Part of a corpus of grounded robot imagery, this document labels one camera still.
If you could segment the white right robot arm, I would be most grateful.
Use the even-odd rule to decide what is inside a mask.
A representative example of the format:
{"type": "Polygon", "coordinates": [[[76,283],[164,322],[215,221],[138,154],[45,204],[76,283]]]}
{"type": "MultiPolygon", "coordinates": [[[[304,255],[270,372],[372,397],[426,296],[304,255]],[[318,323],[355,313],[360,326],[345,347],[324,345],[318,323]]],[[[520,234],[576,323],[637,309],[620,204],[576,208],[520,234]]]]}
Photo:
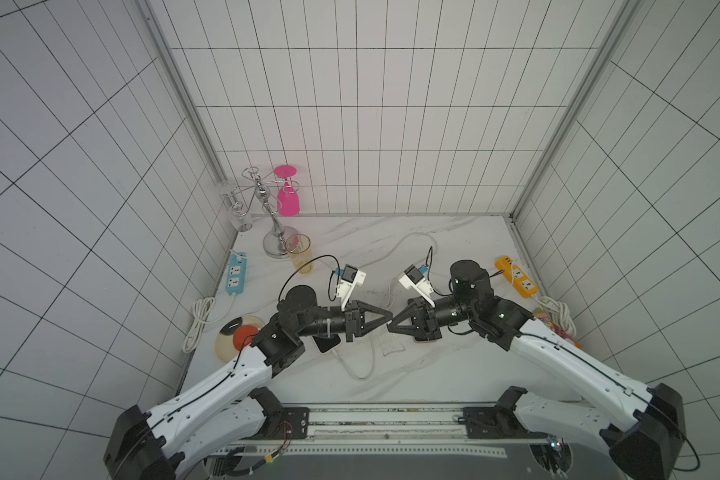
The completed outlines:
{"type": "Polygon", "coordinates": [[[409,266],[399,279],[417,295],[387,325],[391,333],[441,336],[441,328],[465,322],[488,342],[544,369],[587,401],[577,406],[511,387],[504,409],[531,433],[550,434],[610,457],[632,479],[667,479],[686,437],[681,394],[649,386],[582,352],[521,305],[497,296],[488,272],[473,260],[450,267],[450,294],[432,299],[427,269],[409,266]]]}

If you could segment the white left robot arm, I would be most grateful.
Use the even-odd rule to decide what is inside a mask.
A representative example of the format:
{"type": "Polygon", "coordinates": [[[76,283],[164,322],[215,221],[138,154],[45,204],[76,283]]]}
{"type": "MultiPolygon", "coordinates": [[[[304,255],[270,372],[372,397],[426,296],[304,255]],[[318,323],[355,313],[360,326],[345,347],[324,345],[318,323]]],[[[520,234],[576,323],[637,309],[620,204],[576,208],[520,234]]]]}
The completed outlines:
{"type": "Polygon", "coordinates": [[[313,288],[292,288],[237,357],[194,387],[147,411],[117,418],[103,462],[112,479],[175,479],[238,440],[283,436],[294,427],[268,383],[305,351],[303,337],[362,337],[392,319],[362,301],[321,307],[313,288]]]}

